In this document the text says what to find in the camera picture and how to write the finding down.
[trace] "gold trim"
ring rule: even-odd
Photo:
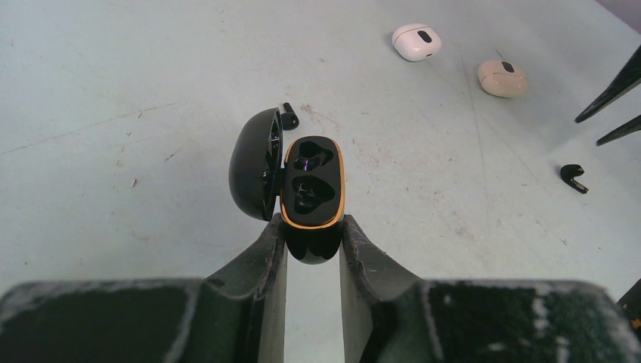
[[[338,155],[339,155],[340,174],[341,174],[341,197],[340,197],[341,199],[340,199],[340,202],[339,202],[339,211],[334,216],[334,218],[332,218],[329,222],[325,223],[324,225],[318,225],[318,226],[299,225],[299,224],[297,224],[295,222],[292,222],[292,220],[287,215],[287,211],[285,210],[285,206],[284,206],[284,203],[283,203],[283,193],[284,193],[284,190],[285,190],[285,188],[283,188],[283,189],[280,190],[280,213],[283,215],[283,219],[285,220],[285,223],[287,223],[288,225],[290,225],[290,226],[292,226],[294,228],[307,229],[307,230],[324,229],[324,228],[329,228],[329,227],[335,225],[337,222],[340,222],[342,220],[343,214],[345,212],[345,170],[343,168],[342,153],[341,153],[339,145],[333,139],[331,139],[331,138],[328,138],[328,139],[330,139],[334,143],[334,145],[336,146],[336,151],[338,152]],[[290,152],[292,151],[292,146],[294,146],[294,144],[296,142],[298,142],[299,140],[300,140],[300,138],[297,139],[296,141],[294,141],[291,144],[290,148],[287,149],[287,154],[285,155],[285,164],[287,164],[287,160],[290,159]]]

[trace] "open earbud case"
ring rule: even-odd
[[[300,138],[283,159],[277,108],[249,119],[229,167],[229,188],[248,216],[271,220],[280,196],[284,235],[292,256],[316,264],[331,259],[342,239],[345,172],[339,145],[323,136]]]

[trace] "black oval spot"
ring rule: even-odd
[[[419,30],[419,36],[421,37],[422,40],[425,41],[425,43],[432,42],[432,38],[430,38],[429,35],[422,30]]]
[[[506,71],[510,73],[514,73],[514,67],[512,67],[512,64],[509,64],[507,62],[501,62],[503,65],[503,68],[505,68]]]

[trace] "black earbud case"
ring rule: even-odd
[[[277,108],[252,117],[238,136],[229,168],[229,188],[248,216],[265,221],[276,196],[292,255],[307,263],[331,259],[342,239],[345,173],[338,144],[323,136],[296,140],[283,156],[283,127]]]

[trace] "table surface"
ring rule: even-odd
[[[394,29],[443,49],[410,63]],[[641,36],[596,2],[21,2],[0,5],[0,290],[28,280],[198,277],[265,226],[228,164],[255,113],[290,102],[338,141],[346,212],[425,278],[641,277],[639,92],[573,119]],[[476,68],[528,73],[520,99]],[[586,195],[556,169],[578,163]],[[338,261],[290,258],[286,361],[341,361]]]

